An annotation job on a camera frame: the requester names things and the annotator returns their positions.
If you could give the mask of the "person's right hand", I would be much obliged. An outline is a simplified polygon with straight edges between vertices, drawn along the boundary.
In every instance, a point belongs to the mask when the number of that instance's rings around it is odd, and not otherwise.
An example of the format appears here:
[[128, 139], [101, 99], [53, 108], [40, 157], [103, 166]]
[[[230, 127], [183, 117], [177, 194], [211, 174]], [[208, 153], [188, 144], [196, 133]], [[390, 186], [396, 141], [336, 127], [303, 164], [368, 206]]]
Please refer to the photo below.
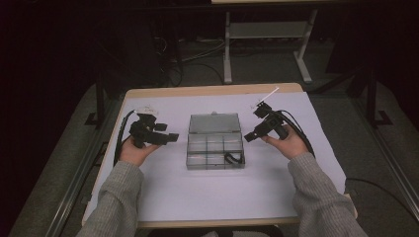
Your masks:
[[308, 149], [306, 145], [294, 129], [289, 125], [285, 125], [284, 129], [288, 133], [288, 136], [284, 140], [269, 135], [263, 136], [262, 140], [278, 149], [289, 160], [303, 153], [307, 153]]

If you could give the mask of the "white paper sheet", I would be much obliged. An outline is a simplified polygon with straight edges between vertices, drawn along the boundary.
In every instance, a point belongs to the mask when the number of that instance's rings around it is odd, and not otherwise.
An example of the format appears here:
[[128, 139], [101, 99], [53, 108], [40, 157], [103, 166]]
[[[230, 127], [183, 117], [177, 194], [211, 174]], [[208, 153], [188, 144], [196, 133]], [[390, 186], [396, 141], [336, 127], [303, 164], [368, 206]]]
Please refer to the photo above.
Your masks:
[[190, 170], [187, 135], [192, 115], [236, 113], [243, 132], [259, 123], [253, 110], [258, 94], [129, 98], [122, 116], [151, 108], [168, 131], [178, 134], [153, 152], [141, 166], [140, 223], [164, 221], [244, 220], [293, 217], [294, 185], [287, 159], [257, 139], [244, 145], [242, 169]]

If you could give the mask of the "metal floor rail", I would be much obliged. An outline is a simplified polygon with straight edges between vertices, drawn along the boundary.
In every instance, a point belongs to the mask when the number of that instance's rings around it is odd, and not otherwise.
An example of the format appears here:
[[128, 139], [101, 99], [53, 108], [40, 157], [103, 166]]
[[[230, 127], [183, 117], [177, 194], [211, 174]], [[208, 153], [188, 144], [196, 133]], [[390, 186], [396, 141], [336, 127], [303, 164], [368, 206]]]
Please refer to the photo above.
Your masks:
[[367, 107], [364, 107], [359, 99], [352, 99], [351, 103], [361, 117], [368, 132], [373, 137], [385, 162], [387, 163], [393, 180], [397, 184], [408, 205], [407, 209], [411, 212], [413, 218], [419, 222], [419, 194], [408, 180], [408, 177], [402, 170], [396, 156], [385, 141], [384, 136], [378, 130], [378, 128], [382, 125], [392, 125], [391, 120], [384, 111], [378, 111], [377, 113], [373, 112], [373, 119], [370, 120], [367, 113]]
[[80, 204], [80, 201], [82, 198], [91, 198], [97, 177], [95, 165], [107, 149], [121, 102], [94, 102], [92, 109], [87, 108], [88, 103], [81, 103], [80, 106], [53, 153], [57, 163], [50, 175], [62, 179], [60, 185], [63, 191], [45, 237], [60, 237], [73, 209], [79, 205], [81, 210], [75, 214], [75, 230], [80, 228], [85, 207], [85, 203]]

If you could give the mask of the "white metal desk frame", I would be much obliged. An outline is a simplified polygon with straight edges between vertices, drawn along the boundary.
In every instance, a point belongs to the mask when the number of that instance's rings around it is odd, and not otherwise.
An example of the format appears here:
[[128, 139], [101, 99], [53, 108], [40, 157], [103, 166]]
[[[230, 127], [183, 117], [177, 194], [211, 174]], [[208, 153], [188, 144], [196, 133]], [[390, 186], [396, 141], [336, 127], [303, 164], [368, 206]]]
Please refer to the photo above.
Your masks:
[[235, 23], [230, 21], [230, 13], [225, 14], [223, 72], [224, 82], [232, 83], [230, 42], [249, 39], [300, 39], [301, 45], [293, 53], [295, 63], [304, 83], [312, 79], [304, 62], [304, 54], [314, 27], [318, 10], [313, 9], [306, 21]]

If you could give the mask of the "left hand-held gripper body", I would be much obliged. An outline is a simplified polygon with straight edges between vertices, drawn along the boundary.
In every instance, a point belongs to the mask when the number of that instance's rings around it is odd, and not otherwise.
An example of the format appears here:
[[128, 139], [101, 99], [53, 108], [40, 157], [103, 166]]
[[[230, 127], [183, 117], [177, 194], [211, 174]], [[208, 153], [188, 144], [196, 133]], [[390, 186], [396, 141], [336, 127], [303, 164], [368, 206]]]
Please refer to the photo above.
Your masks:
[[142, 148], [146, 142], [147, 135], [156, 126], [157, 112], [150, 106], [144, 106], [134, 111], [138, 120], [134, 121], [129, 129], [129, 134], [134, 140], [134, 146]]

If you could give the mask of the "black metal stand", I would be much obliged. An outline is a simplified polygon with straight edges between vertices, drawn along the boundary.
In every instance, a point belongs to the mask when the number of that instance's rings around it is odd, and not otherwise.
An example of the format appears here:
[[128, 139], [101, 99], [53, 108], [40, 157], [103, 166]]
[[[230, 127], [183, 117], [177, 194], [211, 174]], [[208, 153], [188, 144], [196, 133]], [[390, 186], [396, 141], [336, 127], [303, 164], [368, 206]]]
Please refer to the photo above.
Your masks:
[[373, 128], [378, 128], [380, 125], [392, 125], [387, 113], [377, 109], [377, 78], [372, 69], [369, 72], [367, 84], [366, 118]]
[[86, 121], [86, 125], [94, 125], [99, 129], [105, 118], [105, 101], [104, 101], [104, 85], [103, 78], [101, 75], [97, 77], [96, 80], [96, 112], [91, 113]]

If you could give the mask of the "person's left hand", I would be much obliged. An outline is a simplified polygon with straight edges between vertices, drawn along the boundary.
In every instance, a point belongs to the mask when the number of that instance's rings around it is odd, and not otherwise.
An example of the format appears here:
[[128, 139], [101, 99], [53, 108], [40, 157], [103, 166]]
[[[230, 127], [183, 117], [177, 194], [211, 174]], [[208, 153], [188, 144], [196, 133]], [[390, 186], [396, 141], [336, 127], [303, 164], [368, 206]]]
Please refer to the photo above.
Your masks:
[[142, 148], [138, 148], [134, 145], [134, 139], [130, 136], [125, 140], [122, 146], [120, 160], [140, 167], [146, 158], [158, 148], [159, 145], [155, 144], [148, 146], [144, 145]]

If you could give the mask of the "clear plastic compartment box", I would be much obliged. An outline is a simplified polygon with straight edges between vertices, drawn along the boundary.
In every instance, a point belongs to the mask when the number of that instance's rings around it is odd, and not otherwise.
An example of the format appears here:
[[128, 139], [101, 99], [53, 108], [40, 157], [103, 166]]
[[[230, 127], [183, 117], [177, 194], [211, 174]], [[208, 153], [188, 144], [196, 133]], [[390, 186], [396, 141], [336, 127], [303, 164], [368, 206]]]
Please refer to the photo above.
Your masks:
[[191, 115], [186, 166], [189, 170], [243, 169], [245, 155], [238, 114]]

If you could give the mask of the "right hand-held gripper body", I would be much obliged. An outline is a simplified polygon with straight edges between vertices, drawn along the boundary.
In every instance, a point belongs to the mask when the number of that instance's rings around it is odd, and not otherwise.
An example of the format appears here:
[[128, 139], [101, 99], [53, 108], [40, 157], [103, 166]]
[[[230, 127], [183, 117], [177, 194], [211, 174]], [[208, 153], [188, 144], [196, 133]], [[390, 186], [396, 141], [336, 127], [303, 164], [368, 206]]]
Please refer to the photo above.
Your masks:
[[263, 121], [256, 125], [255, 128], [262, 129], [265, 135], [274, 130], [280, 139], [285, 139], [288, 136], [288, 133], [283, 128], [284, 119], [265, 103], [265, 100], [275, 94], [278, 90], [279, 87], [276, 87], [271, 93], [256, 104], [254, 115]]

